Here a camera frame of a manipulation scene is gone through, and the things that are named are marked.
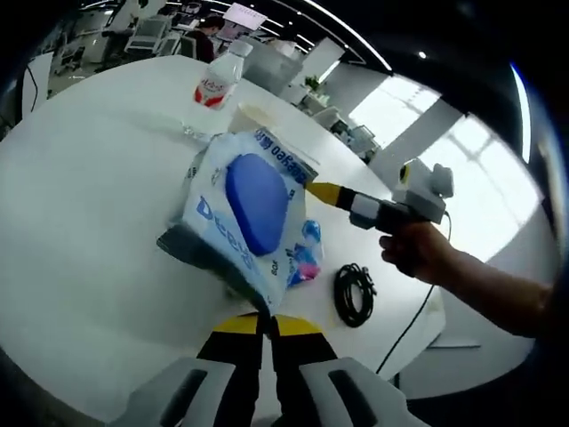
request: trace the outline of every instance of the paper cup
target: paper cup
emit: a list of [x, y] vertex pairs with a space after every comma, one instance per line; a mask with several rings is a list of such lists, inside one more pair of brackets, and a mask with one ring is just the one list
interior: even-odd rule
[[260, 127], [272, 129], [275, 120], [265, 111], [251, 104], [239, 103], [233, 113], [233, 119], [229, 124], [228, 131], [232, 133], [256, 131]]

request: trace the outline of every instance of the window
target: window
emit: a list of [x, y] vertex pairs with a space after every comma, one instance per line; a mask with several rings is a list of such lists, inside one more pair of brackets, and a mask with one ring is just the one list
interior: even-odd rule
[[383, 148], [393, 142], [440, 95], [403, 77], [389, 77], [365, 98], [349, 115], [358, 125], [375, 134]]
[[487, 261], [527, 222], [541, 195], [503, 141], [476, 117], [465, 117], [419, 158], [453, 169], [453, 245]]

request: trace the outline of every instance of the black cable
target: black cable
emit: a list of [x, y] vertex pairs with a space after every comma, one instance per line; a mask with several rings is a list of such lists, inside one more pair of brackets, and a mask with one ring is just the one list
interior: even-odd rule
[[32, 77], [32, 82], [34, 82], [34, 87], [36, 88], [36, 96], [34, 97], [34, 104], [32, 105], [32, 109], [30, 110], [30, 111], [33, 111], [34, 108], [36, 107], [36, 101], [37, 101], [37, 95], [39, 93], [39, 89], [37, 88], [37, 82], [36, 82], [36, 78], [34, 77], [34, 73], [32, 73], [32, 70], [29, 69], [29, 65], [27, 65], [26, 68], [28, 69], [29, 76]]
[[[362, 295], [362, 307], [356, 309], [352, 288], [359, 289]], [[372, 316], [373, 296], [377, 294], [372, 278], [366, 267], [360, 269], [357, 264], [346, 264], [334, 278], [334, 305], [343, 322], [350, 327], [359, 327]]]
[[[445, 216], [448, 218], [448, 237], [447, 237], [447, 240], [450, 241], [451, 240], [451, 234], [453, 233], [453, 221], [451, 220], [451, 215], [447, 211], [445, 211]], [[403, 340], [403, 338], [405, 337], [407, 332], [409, 332], [409, 329], [411, 329], [413, 327], [415, 320], [417, 320], [417, 318], [420, 316], [423, 309], [427, 305], [427, 302], [429, 301], [429, 297], [433, 293], [433, 289], [435, 289], [435, 285], [430, 286], [429, 291], [427, 292], [427, 296], [425, 296], [425, 299], [423, 300], [421, 306], [419, 307], [419, 309], [417, 310], [417, 312], [415, 313], [415, 315], [411, 319], [411, 322], [409, 323], [409, 325], [407, 325], [407, 327], [405, 328], [403, 333], [401, 335], [399, 335], [399, 338], [397, 338], [395, 343], [391, 346], [391, 348], [388, 351], [388, 354], [386, 354], [385, 358], [383, 358], [383, 361], [381, 362], [380, 367], [378, 367], [377, 371], [375, 371], [375, 374], [378, 374], [381, 371], [381, 369], [387, 363], [389, 356], [391, 356], [391, 353], [393, 353], [393, 351], [398, 346], [398, 344], [401, 342], [401, 340]]]

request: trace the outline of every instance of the coiled black cable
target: coiled black cable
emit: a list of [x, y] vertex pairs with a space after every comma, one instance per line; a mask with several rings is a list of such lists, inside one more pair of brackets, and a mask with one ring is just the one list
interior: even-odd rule
[[[356, 287], [362, 295], [362, 307], [354, 305], [352, 289]], [[372, 316], [373, 297], [377, 295], [368, 269], [357, 264], [346, 264], [334, 278], [334, 305], [342, 321], [350, 327], [360, 327]]]

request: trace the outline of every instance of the human hand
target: human hand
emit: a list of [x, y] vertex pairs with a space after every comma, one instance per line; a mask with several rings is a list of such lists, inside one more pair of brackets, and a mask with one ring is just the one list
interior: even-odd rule
[[446, 281], [457, 258], [457, 251], [430, 222], [416, 222], [393, 236], [383, 236], [380, 246], [385, 262], [431, 285]]

